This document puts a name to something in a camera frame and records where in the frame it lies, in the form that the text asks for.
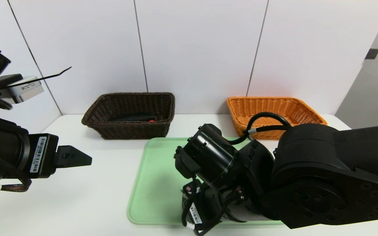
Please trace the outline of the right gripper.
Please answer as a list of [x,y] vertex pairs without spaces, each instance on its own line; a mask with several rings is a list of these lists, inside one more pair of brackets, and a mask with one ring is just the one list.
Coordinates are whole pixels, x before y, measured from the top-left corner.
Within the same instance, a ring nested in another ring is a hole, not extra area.
[[228,220],[228,188],[216,190],[199,179],[182,188],[181,221],[196,236],[205,236],[217,225]]

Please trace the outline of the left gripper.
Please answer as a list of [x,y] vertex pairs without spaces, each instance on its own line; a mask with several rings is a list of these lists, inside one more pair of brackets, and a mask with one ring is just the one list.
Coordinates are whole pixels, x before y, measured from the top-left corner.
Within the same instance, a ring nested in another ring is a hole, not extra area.
[[58,137],[30,134],[13,122],[0,119],[0,180],[30,182],[48,178],[55,169],[90,166],[93,159],[73,146],[59,146]]

